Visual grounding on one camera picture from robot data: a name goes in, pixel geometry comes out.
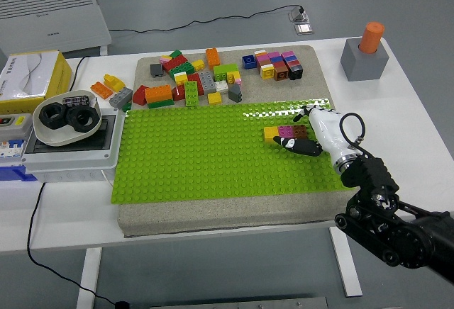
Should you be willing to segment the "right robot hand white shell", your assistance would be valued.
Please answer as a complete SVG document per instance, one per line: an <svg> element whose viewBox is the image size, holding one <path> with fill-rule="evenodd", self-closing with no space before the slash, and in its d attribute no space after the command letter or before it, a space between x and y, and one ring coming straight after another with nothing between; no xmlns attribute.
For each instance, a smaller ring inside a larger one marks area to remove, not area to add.
<svg viewBox="0 0 454 309"><path fill-rule="evenodd" d="M341 132L341 113L333 109L309 104L300 110L294 118L294 122L297 122L303 116L309 117L309 123L316 136L316 141L280 136L274 136L273 140L286 150L300 155L317 157L322 152L327 152L334 167L339 167L342 163L361 155L357 149L353 149L353 146L348 143Z"/></svg>

